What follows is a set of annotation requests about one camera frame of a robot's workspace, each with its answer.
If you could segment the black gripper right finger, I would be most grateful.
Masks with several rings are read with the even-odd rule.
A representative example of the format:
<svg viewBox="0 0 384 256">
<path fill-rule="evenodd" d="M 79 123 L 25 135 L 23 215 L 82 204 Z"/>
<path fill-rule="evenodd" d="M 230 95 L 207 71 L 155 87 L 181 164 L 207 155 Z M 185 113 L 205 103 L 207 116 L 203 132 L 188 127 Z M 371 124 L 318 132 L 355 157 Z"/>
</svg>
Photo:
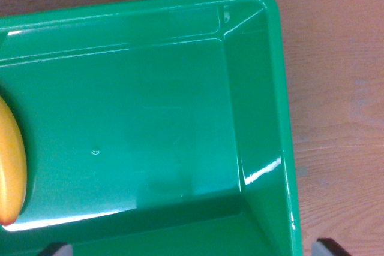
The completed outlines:
<svg viewBox="0 0 384 256">
<path fill-rule="evenodd" d="M 312 256 L 351 256 L 332 238 L 318 238 L 311 245 Z"/>
</svg>

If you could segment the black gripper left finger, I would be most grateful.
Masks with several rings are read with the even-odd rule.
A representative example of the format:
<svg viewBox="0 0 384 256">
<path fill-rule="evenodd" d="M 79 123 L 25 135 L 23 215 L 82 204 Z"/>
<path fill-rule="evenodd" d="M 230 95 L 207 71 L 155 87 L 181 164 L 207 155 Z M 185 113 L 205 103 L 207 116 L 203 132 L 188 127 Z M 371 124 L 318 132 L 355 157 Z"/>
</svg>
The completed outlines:
<svg viewBox="0 0 384 256">
<path fill-rule="evenodd" d="M 73 256 L 73 247 L 64 242 L 55 242 L 45 247 L 37 256 Z"/>
</svg>

